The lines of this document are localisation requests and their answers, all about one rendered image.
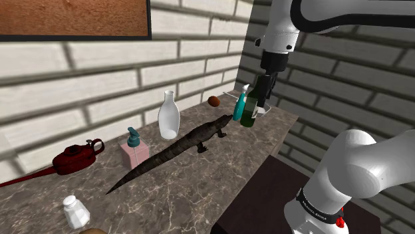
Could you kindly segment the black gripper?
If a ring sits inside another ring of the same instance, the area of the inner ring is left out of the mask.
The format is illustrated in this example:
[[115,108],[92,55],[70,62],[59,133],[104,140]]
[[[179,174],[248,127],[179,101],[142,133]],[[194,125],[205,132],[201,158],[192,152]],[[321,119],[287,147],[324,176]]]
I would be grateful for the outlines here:
[[261,75],[257,78],[258,107],[264,107],[267,93],[269,91],[269,95],[271,95],[275,87],[278,73],[283,72],[286,69],[288,59],[288,53],[281,54],[263,51],[260,67],[265,71],[265,75]]

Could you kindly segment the white salt shaker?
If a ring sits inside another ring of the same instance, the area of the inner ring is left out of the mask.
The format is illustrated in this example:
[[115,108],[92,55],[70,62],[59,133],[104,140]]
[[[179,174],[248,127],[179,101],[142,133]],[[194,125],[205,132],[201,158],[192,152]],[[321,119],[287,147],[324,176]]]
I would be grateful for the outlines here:
[[63,205],[69,227],[79,229],[90,221],[90,212],[74,195],[64,198]]

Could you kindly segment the teal spray bottle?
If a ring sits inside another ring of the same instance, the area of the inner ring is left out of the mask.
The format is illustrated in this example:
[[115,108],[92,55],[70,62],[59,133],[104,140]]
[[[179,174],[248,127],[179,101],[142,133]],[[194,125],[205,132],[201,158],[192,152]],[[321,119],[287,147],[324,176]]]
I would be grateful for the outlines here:
[[245,95],[246,95],[248,87],[249,87],[249,84],[246,84],[243,86],[242,93],[239,95],[239,98],[237,99],[237,102],[235,104],[235,108],[233,112],[233,120],[235,121],[241,118],[243,109],[245,107]]

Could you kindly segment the white flat tray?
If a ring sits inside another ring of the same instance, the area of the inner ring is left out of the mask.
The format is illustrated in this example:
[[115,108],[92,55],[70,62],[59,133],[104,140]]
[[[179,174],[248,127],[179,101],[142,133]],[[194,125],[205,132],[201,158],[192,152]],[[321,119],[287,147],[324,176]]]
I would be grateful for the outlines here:
[[[228,95],[228,96],[231,96],[231,97],[235,98],[235,101],[236,102],[239,100],[238,97],[236,97],[236,96],[234,96],[232,94],[229,94],[227,92],[223,92],[223,93],[226,94],[226,95]],[[257,117],[262,117],[262,116],[266,115],[266,113],[268,113],[268,111],[270,111],[270,109],[271,109],[271,106],[268,105],[268,103],[265,103],[263,108],[259,107],[259,111],[257,113]]]

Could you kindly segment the red watering can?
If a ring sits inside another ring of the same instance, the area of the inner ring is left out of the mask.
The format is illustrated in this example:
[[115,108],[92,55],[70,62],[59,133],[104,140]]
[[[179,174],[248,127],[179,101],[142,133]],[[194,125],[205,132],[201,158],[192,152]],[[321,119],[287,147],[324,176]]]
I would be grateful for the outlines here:
[[69,175],[91,166],[96,161],[96,156],[104,151],[104,142],[97,138],[87,140],[85,145],[72,145],[53,158],[53,165],[49,168],[40,170],[30,175],[26,175],[11,181],[0,184],[5,187],[36,177],[58,174],[60,176]]

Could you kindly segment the dark crocodile toy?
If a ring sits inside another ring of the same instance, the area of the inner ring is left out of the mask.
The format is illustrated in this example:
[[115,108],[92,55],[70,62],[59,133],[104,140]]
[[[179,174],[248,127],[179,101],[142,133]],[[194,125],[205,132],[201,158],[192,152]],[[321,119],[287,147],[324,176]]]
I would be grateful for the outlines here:
[[123,178],[121,178],[110,190],[106,193],[109,194],[118,189],[125,183],[149,172],[150,170],[170,161],[171,159],[179,156],[182,152],[190,149],[191,147],[197,147],[197,153],[201,154],[207,151],[207,147],[203,145],[212,136],[217,134],[219,138],[227,136],[222,132],[222,129],[227,126],[232,115],[223,115],[212,122],[206,122],[187,133],[185,136],[168,146],[166,149],[155,154],[154,156],[144,160],[141,164],[137,165],[130,172],[128,172]]

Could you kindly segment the pink soap dispenser teal pump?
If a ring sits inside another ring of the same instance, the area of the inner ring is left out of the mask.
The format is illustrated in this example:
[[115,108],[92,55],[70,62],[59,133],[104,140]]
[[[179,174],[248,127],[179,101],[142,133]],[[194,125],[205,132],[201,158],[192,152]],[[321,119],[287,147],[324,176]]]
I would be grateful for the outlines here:
[[149,143],[133,127],[128,127],[128,131],[129,136],[119,141],[118,144],[124,166],[132,170],[147,160],[151,153]]

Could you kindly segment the dark robot stand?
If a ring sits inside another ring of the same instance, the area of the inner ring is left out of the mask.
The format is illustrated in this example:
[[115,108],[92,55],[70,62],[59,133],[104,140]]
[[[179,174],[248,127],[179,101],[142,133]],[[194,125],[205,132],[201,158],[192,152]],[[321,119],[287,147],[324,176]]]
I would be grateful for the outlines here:
[[268,156],[209,234],[292,234],[284,206],[309,177]]

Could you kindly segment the brown framed wall picture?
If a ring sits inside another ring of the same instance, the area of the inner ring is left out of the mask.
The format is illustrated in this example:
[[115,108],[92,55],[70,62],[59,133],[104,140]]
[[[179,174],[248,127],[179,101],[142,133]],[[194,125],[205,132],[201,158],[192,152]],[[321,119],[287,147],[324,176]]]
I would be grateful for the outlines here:
[[0,0],[0,42],[151,38],[150,0]]

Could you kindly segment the green glass bottle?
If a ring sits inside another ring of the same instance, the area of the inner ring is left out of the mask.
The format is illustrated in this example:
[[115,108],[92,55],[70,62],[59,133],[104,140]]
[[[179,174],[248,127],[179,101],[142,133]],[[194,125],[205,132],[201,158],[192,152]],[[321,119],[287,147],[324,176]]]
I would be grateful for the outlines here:
[[257,101],[259,98],[259,89],[262,83],[262,78],[259,76],[255,83],[254,89],[247,95],[245,101],[245,107],[243,109],[240,124],[246,128],[250,128],[254,125],[257,113]]

